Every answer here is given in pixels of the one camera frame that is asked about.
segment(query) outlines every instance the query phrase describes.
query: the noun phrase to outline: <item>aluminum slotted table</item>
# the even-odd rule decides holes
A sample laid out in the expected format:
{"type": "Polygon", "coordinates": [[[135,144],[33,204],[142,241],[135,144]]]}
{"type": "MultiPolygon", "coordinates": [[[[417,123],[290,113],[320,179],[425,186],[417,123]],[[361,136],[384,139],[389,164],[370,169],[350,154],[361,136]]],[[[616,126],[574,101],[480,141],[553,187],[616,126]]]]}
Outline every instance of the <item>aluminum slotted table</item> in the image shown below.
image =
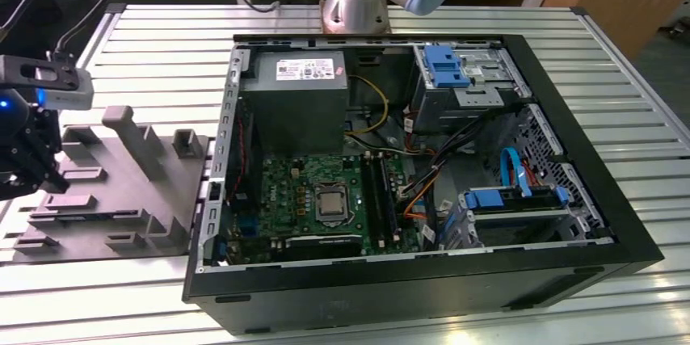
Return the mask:
{"type": "MultiPolygon", "coordinates": [[[[690,132],[591,20],[570,9],[392,7],[400,33],[522,34],[570,105],[667,260],[597,284],[549,309],[272,334],[269,342],[608,343],[690,335],[690,132]]],[[[316,6],[257,14],[246,6],[110,8],[81,64],[94,77],[91,111],[61,123],[99,135],[109,105],[135,107],[161,136],[194,128],[214,137],[235,34],[320,33],[316,6]]],[[[10,261],[26,208],[5,205],[0,261],[10,261]]],[[[0,267],[0,343],[215,343],[234,338],[181,302],[187,257],[0,267]]]]}

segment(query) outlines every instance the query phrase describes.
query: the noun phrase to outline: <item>motherboard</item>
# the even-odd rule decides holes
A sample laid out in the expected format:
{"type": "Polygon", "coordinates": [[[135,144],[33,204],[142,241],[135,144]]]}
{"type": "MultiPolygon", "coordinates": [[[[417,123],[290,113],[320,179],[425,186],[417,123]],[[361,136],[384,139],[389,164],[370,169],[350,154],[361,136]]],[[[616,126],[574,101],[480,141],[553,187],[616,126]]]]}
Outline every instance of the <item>motherboard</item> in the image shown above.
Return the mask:
{"type": "Polygon", "coordinates": [[[266,158],[261,210],[237,217],[240,238],[230,242],[229,260],[272,263],[417,252],[414,224],[396,213],[393,193],[405,184],[397,155],[266,158]],[[385,188],[381,196],[377,188],[385,188]]]}

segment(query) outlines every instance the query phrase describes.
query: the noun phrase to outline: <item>cpu socket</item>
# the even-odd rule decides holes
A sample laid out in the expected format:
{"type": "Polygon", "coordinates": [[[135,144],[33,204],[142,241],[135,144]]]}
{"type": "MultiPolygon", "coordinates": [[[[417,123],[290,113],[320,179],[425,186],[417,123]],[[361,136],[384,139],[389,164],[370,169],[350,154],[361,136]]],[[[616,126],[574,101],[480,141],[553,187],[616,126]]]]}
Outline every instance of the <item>cpu socket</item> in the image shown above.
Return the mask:
{"type": "Polygon", "coordinates": [[[348,221],[350,214],[348,187],[342,184],[332,186],[320,185],[317,193],[317,221],[348,221]]]}

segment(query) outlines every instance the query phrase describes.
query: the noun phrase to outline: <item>gray 3d printed holder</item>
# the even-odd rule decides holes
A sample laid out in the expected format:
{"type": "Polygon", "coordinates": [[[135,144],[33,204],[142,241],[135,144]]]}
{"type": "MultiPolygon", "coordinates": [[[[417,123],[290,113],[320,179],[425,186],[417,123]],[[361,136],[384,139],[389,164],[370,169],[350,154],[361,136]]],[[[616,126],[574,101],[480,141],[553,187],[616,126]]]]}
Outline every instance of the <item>gray 3d printed holder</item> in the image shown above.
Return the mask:
{"type": "Polygon", "coordinates": [[[87,126],[66,129],[61,171],[71,188],[49,194],[31,213],[17,263],[186,252],[210,140],[191,129],[159,138],[133,117],[131,107],[109,107],[103,124],[114,138],[87,126]]]}

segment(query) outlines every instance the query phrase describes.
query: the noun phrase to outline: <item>ram slot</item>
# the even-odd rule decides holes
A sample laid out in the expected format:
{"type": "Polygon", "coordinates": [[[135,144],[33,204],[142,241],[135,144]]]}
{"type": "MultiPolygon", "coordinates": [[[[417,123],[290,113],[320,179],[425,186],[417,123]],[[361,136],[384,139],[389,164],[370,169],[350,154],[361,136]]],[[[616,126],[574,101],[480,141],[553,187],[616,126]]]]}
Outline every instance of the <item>ram slot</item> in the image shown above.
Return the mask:
{"type": "Polygon", "coordinates": [[[385,222],[386,222],[386,227],[389,230],[388,237],[394,242],[398,242],[398,241],[401,241],[401,229],[398,228],[398,220],[396,217],[396,203],[394,203],[393,189],[390,187],[389,169],[386,168],[386,159],[380,157],[378,160],[380,160],[378,164],[380,164],[380,171],[381,171],[380,181],[382,183],[380,196],[381,196],[381,201],[385,205],[385,208],[384,208],[385,222]]]}
{"type": "Polygon", "coordinates": [[[386,248],[385,237],[385,202],[380,195],[381,191],[381,165],[372,155],[361,158],[362,170],[362,195],[368,208],[369,238],[372,245],[386,248]]]}

